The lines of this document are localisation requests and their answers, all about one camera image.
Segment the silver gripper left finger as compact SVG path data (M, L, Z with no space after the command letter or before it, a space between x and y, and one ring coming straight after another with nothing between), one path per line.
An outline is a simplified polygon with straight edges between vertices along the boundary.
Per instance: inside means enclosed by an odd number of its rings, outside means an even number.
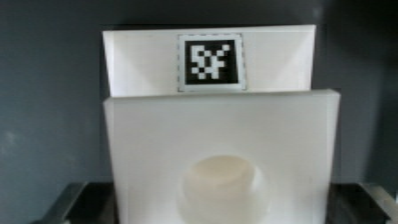
M71 183L42 218L32 224L115 224L114 184Z

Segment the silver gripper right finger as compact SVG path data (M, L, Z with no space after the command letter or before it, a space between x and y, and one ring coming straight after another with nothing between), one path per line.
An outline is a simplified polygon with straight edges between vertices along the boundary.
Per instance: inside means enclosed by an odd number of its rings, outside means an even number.
M330 185L330 224L398 224L398 202L378 184Z

